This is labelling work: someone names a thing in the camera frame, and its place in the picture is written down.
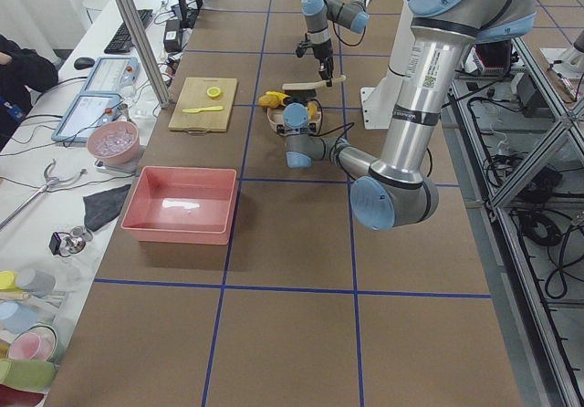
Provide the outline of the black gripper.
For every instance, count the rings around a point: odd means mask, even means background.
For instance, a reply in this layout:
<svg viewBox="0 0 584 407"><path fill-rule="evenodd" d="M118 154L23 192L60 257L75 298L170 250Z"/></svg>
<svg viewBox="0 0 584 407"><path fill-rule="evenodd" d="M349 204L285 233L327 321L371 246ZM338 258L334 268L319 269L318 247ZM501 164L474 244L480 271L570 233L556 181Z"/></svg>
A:
<svg viewBox="0 0 584 407"><path fill-rule="evenodd" d="M304 39L297 44L296 56L303 57L310 49L312 50L313 56L317 60L321 60L318 69L320 77L325 80L327 87L331 87L334 76L334 59L332 57L333 49L330 38L326 37L324 40L318 39L313 41L309 37L309 34L306 33Z"/></svg>
<svg viewBox="0 0 584 407"><path fill-rule="evenodd" d="M290 128L285 124L277 124L276 125L276 134L281 137L293 136L293 135L317 135L318 134L318 125L314 122L310 122L308 125L300 127L300 128Z"/></svg>

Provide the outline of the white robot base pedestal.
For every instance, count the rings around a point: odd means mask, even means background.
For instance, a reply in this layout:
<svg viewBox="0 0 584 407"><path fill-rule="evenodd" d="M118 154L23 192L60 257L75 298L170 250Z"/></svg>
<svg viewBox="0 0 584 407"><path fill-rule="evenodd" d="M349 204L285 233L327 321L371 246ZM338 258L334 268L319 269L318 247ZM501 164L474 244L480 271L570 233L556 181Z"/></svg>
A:
<svg viewBox="0 0 584 407"><path fill-rule="evenodd" d="M364 128L366 130L386 130L389 126L392 110L397 101L402 78L409 63L414 35L410 25L413 13L402 0L401 17L393 41L386 75L375 87L361 88L360 99Z"/></svg>

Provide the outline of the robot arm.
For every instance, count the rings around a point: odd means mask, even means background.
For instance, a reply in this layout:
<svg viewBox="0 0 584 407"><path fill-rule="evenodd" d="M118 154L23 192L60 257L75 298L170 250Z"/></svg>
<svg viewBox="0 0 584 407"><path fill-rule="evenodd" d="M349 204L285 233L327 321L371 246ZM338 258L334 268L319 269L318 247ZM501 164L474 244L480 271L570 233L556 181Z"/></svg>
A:
<svg viewBox="0 0 584 407"><path fill-rule="evenodd" d="M287 165L307 168L328 159L355 181L354 216L373 230L417 224L435 211L439 194L421 165L454 73L475 44L520 37L534 25L536 0L406 0L413 44L380 157L342 138L312 136L299 103L283 114Z"/></svg>
<svg viewBox="0 0 584 407"><path fill-rule="evenodd" d="M329 30L341 26L364 35L370 20L368 8L372 0L301 0L307 31L297 44L296 55L311 51L318 61L318 74L325 85L333 84L334 59Z"/></svg>

